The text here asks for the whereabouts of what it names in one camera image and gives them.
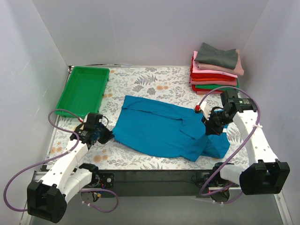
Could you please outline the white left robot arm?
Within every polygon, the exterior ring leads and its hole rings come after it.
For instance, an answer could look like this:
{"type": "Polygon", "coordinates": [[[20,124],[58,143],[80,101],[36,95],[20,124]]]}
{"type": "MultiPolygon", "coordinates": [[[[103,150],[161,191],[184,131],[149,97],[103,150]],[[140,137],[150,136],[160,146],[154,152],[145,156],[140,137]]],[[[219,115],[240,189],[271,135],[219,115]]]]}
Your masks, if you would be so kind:
{"type": "Polygon", "coordinates": [[[68,202],[83,188],[95,200],[110,187],[110,177],[101,175],[94,164],[80,164],[95,143],[105,144],[113,133],[102,123],[103,115],[90,112],[70,136],[65,155],[39,180],[27,187],[28,214],[53,223],[64,216],[68,202]]]}

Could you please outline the blue t shirt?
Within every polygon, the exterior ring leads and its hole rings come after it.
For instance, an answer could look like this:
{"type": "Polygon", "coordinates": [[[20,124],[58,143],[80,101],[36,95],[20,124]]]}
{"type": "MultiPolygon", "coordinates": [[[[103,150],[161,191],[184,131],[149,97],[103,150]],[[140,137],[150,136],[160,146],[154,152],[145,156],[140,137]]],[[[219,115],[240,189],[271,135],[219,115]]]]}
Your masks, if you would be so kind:
{"type": "Polygon", "coordinates": [[[193,109],[125,96],[112,132],[117,142],[154,157],[223,158],[230,148],[226,133],[206,135],[202,117],[193,109]]]}

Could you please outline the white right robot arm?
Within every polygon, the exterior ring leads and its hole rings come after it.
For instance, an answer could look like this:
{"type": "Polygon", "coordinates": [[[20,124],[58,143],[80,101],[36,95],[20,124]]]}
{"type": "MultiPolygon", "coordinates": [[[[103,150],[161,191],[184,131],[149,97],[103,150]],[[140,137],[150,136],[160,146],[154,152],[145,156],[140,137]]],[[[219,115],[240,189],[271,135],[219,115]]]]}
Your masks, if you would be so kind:
{"type": "Polygon", "coordinates": [[[238,185],[245,195],[278,194],[290,173],[289,164],[278,159],[264,135],[258,104],[249,95],[240,98],[238,92],[241,91],[232,87],[221,93],[222,107],[217,112],[203,99],[194,107],[195,112],[203,113],[206,135],[220,135],[225,125],[234,123],[243,140],[203,184],[200,189],[202,196],[211,181],[217,186],[227,182],[230,186],[238,185]],[[245,170],[229,163],[242,148],[246,148],[249,161],[245,170]]]}

